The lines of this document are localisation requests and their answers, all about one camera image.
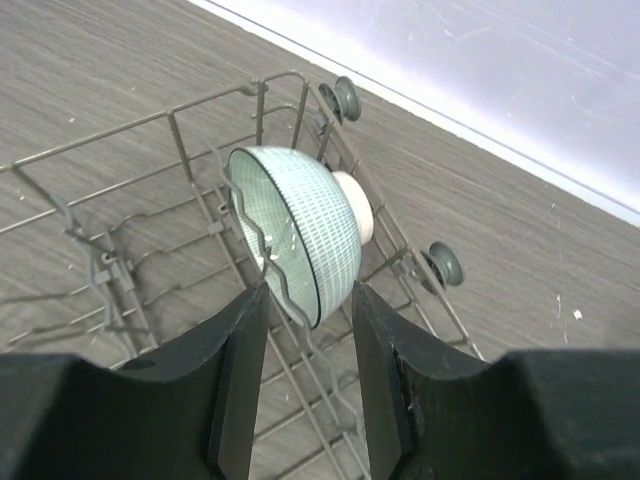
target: white trim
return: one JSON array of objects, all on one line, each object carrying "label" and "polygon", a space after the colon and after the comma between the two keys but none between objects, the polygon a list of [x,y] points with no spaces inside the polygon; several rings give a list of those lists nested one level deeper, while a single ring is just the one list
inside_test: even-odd
[{"label": "white trim", "polygon": [[[407,82],[415,84],[416,79],[407,78],[405,72],[394,72],[393,67],[383,65],[379,59],[376,59],[364,51],[364,49],[359,45],[356,45],[351,39],[340,37],[325,27],[313,23],[308,19],[302,18],[295,12],[264,0],[234,0],[234,11],[231,11],[229,8],[225,8],[219,4],[223,3],[225,0],[219,0],[218,3],[214,3],[212,0],[187,1],[237,25],[249,33],[257,35],[278,47],[290,51],[291,53],[298,55],[299,57],[302,57],[335,75],[348,75],[359,88],[378,95],[384,100],[399,106],[413,115],[422,118],[439,128],[447,130],[463,140],[466,140],[479,148],[506,160],[530,174],[535,175],[536,177],[582,199],[583,201],[640,228],[640,212],[635,212],[620,203],[599,195],[593,190],[578,184],[559,173],[549,170],[548,168],[532,161],[530,158],[527,158],[489,138],[489,136],[497,137],[497,135],[492,135],[492,133],[498,134],[499,132],[497,130],[501,130],[501,127],[498,127],[497,125],[487,126],[485,123],[485,128],[483,129],[485,134],[480,134],[437,113],[438,111],[455,111],[458,118],[466,118],[469,120],[468,123],[478,124],[481,119],[477,118],[477,115],[468,108],[465,108],[462,105],[456,105],[455,99],[451,99],[446,95],[443,95],[442,92],[438,92],[433,89],[433,95],[430,96],[430,98],[434,99],[433,104],[431,105],[432,108],[426,108],[425,106],[383,86],[381,83],[386,85],[402,85]],[[260,24],[253,21],[252,18],[260,19]],[[292,41],[292,38],[305,38],[305,43],[307,45],[300,45],[299,43]],[[325,54],[321,55],[318,53],[319,51],[325,52]],[[346,52],[348,52],[351,68],[347,68],[329,58],[331,57],[335,59],[345,57]],[[358,70],[362,71],[362,69],[358,68],[358,65],[366,65],[367,70],[372,70],[372,65],[375,65],[375,71],[380,72],[380,75],[384,75],[386,78],[384,81],[378,78],[380,83],[366,78],[358,73]],[[510,132],[502,131],[500,133],[504,136],[505,133]],[[511,135],[511,140],[517,140],[517,144],[519,145],[526,144],[527,148],[523,148],[523,150],[532,152],[532,157],[548,155],[548,153],[540,151],[539,147],[532,145],[531,142],[525,138],[515,139],[514,135]]]}]

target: dish rack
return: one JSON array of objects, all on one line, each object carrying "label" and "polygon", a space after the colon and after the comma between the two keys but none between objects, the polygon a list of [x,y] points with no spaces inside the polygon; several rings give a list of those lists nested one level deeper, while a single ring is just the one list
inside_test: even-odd
[{"label": "dish rack", "polygon": [[[355,153],[343,122],[358,118],[346,77],[315,88],[278,72],[0,166],[16,192],[0,218],[0,351],[72,351],[116,369],[215,314],[259,278],[220,159],[278,144],[367,194],[375,230],[360,281],[434,335],[439,302],[448,343],[482,358]],[[348,302],[306,337],[273,308],[251,478],[370,478]]]}]

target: wall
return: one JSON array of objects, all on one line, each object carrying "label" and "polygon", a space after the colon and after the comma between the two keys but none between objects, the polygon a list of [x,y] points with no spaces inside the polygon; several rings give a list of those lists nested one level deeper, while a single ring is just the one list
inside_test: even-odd
[{"label": "wall", "polygon": [[640,225],[640,4],[190,1]]}]

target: wooden floor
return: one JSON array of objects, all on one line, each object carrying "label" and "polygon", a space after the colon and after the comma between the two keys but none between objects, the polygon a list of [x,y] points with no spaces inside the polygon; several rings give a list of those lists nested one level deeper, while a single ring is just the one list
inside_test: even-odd
[{"label": "wooden floor", "polygon": [[[295,68],[314,82],[333,81],[327,72],[179,0],[5,1],[0,6],[0,45],[0,164],[264,72]],[[286,82],[269,92],[269,101],[289,98],[295,98],[294,90]],[[455,247],[467,281],[451,289],[449,299],[486,357],[532,346],[640,345],[640,230],[366,92],[362,99],[362,118],[347,125],[347,132],[414,243],[428,247],[445,240]],[[255,99],[238,98],[185,114],[179,120],[187,132],[187,150],[201,149],[202,137],[224,141],[249,131],[254,106]],[[268,141],[284,138],[284,117],[282,122],[284,131]],[[120,140],[105,140],[25,171],[72,200],[175,161],[168,132],[164,124],[141,127]],[[212,183],[211,160],[194,168],[203,188]],[[11,175],[0,175],[0,228],[47,208]],[[82,205],[77,217],[89,231],[100,233],[100,225],[189,193],[179,169],[125,190]],[[168,215],[153,228],[141,222],[117,241],[141,254],[186,241],[202,227],[196,210]],[[50,217],[0,236],[3,296],[80,284],[81,257],[59,236],[60,228],[60,219]],[[204,242],[166,263],[150,261],[147,275],[156,281],[148,295],[215,268],[211,251]],[[230,273],[215,285],[218,304],[239,292]],[[211,313],[210,283],[172,298],[151,309],[161,319],[158,331],[166,335],[188,328],[186,319],[197,321]],[[24,330],[24,322],[44,311],[48,318],[63,319],[78,308],[95,307],[91,299],[65,302],[0,305],[0,349]],[[437,302],[432,300],[429,309],[438,318]],[[333,336],[347,329],[339,321],[326,327]],[[86,338],[71,340],[64,348],[81,350],[86,347],[82,342]],[[94,347],[96,361],[105,364],[121,355],[110,346]],[[294,351],[291,347],[285,350]],[[332,356],[343,374],[355,369],[349,338]],[[271,349],[264,377],[279,368]],[[302,378],[303,370],[296,369],[296,375],[308,386],[311,400],[318,394],[309,386],[311,380]],[[357,385],[349,396],[357,402]],[[263,389],[257,431],[299,408],[290,384],[279,378]],[[329,412],[322,405],[316,411],[327,436],[339,438],[335,427],[327,431]],[[312,457],[319,446],[300,416],[256,443],[252,478],[337,478],[326,454],[295,471],[296,462]],[[336,443],[335,451],[341,459],[348,457],[343,443]],[[347,477],[357,478],[353,461],[344,462]]]}]

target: floor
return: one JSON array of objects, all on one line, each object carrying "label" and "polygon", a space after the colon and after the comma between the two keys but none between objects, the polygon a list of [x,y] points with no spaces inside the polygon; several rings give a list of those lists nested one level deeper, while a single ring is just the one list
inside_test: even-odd
[{"label": "floor", "polygon": [[[180,0],[12,0],[0,6],[0,24],[0,165],[264,72],[295,68],[314,82],[333,81],[319,68]],[[295,99],[292,92],[284,82],[268,96],[274,102],[289,101]],[[449,300],[488,359],[510,348],[640,345],[640,230],[366,92],[361,96],[362,118],[346,125],[346,131],[414,243],[426,248],[434,240],[445,240],[455,247],[467,280],[450,290]],[[252,108],[255,99],[241,98],[221,102],[215,109],[203,107],[188,118],[185,113],[179,120],[187,132],[187,150],[201,149],[203,136],[229,139],[250,128]],[[141,127],[129,136],[59,155],[25,171],[48,189],[75,199],[161,167],[168,159],[175,161],[165,127]],[[274,130],[267,140],[277,143],[284,138],[286,122],[283,130]],[[209,160],[196,163],[194,169],[203,188],[211,185],[216,170]],[[179,170],[167,171],[108,199],[87,202],[74,213],[89,232],[100,233],[105,223],[113,225],[140,210],[180,201],[188,193],[186,187]],[[0,229],[48,208],[10,173],[0,175],[0,189]],[[136,223],[115,241],[132,255],[188,241],[202,226],[197,212],[189,208],[170,212],[155,224],[153,219]],[[48,217],[0,233],[4,298],[60,291],[62,284],[69,288],[82,281],[84,270],[77,266],[82,259],[68,241],[60,240],[60,228],[58,217]],[[206,242],[194,244],[186,253],[150,260],[145,274],[155,283],[148,286],[147,297],[158,297],[216,268],[219,259],[210,247]],[[222,305],[238,293],[231,274],[221,275],[215,285],[215,298],[206,282],[184,291],[174,288],[171,298],[158,297],[149,309],[158,319],[158,331],[175,335],[210,314],[213,303]],[[42,302],[0,304],[0,349],[24,331],[24,322],[34,322],[44,312],[46,322],[62,321],[81,308],[95,308],[95,301],[73,297],[47,302],[46,307]],[[428,303],[427,309],[440,318],[437,302]],[[295,357],[287,355],[296,349],[286,333],[280,330],[276,335],[287,343],[283,351],[293,363]],[[331,356],[339,364],[346,393],[357,403],[348,323],[329,322],[318,335],[321,343],[343,338]],[[78,351],[90,343],[100,363],[122,356],[95,335],[65,341],[71,343],[64,348]],[[29,351],[60,345],[17,344]],[[264,433],[279,419],[290,421],[256,442],[252,478],[339,478],[331,455],[298,413],[301,402],[279,373],[276,356],[269,347],[263,377],[270,380],[261,393],[256,430]],[[311,384],[306,370],[298,366],[297,379]],[[321,428],[337,439],[331,449],[345,465],[345,478],[358,478],[357,465],[332,426],[330,412],[322,402],[314,403],[317,391],[311,393],[309,387],[307,392]],[[310,462],[298,469],[304,459]]]}]

